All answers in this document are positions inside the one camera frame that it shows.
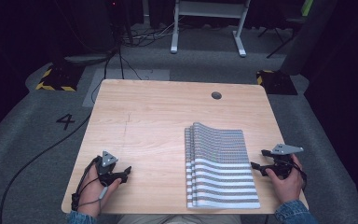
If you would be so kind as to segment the white desk frame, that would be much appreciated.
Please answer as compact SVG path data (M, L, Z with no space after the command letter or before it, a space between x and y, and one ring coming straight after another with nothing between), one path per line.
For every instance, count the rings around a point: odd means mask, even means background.
M238 19L238 28L232 32L238 53L241 57L247 55L241 41L241 32L247 16L251 0L244 0L243 3L212 3L212 2L191 2L189 0L175 0L173 16L172 44L170 52L175 54L178 51L179 40L179 17L200 16L211 18Z

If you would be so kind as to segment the black yellow striped base plate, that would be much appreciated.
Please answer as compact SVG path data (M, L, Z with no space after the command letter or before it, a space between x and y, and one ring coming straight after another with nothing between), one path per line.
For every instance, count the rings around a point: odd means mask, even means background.
M281 71L259 70L256 72L256 81L266 94L297 95L292 79Z
M53 64L47 69L35 88L46 91L77 91L77 84L84 70L84 66L58 67Z

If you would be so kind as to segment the grey white striped folded towel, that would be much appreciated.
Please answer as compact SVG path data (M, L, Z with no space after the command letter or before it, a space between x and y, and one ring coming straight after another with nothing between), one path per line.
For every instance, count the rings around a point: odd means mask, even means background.
M260 207L243 131L195 122L185 128L185 156L188 208Z

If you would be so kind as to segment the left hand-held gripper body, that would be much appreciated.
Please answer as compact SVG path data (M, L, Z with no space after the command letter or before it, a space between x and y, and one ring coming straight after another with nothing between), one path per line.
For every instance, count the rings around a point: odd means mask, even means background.
M107 151L103 151L102 156L97 157L96 170L99 181L105 187L110 186L116 179L121 178L121 173L113 173L113 169L118 162L118 158Z

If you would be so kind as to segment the person's right hand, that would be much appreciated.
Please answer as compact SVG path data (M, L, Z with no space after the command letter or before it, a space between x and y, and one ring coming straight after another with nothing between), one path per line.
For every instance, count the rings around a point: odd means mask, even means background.
M301 175L302 165L295 154L292 154L291 158L293 162L298 165L298 169L293 168L290 175L285 179L277 177L271 169L266 170L280 203L298 200L303 188L303 178Z

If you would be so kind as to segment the person's left hand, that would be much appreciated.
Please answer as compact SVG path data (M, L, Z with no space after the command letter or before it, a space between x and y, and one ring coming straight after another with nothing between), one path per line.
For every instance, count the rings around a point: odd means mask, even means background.
M92 165L89 168L81 186L82 192L80 194L79 207L77 208L77 211L97 218L109 201L113 192L119 187L120 181L120 179L116 179L107 188L104 196L99 199L104 190L104 186L98 179L95 165Z

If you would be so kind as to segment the black chair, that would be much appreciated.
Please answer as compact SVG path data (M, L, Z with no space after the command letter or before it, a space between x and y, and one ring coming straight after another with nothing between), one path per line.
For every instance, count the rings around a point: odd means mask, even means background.
M261 37L267 30L273 30L281 40L281 44L273 50L267 58L278 52L281 48L294 40L297 33L306 22L313 0L300 0L301 3L295 3L295 0L266 0L268 7L267 27L259 35ZM291 36L286 40L282 39L279 29L290 29Z

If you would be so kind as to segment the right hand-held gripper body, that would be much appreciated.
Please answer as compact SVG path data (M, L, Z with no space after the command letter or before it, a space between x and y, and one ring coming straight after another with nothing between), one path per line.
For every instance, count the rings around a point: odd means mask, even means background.
M291 155L303 152L303 147L294 147L286 144L277 144L271 151L272 154L276 155L274 160L274 164L271 169L277 176L282 178L287 178L293 168L299 168L299 166L293 161Z

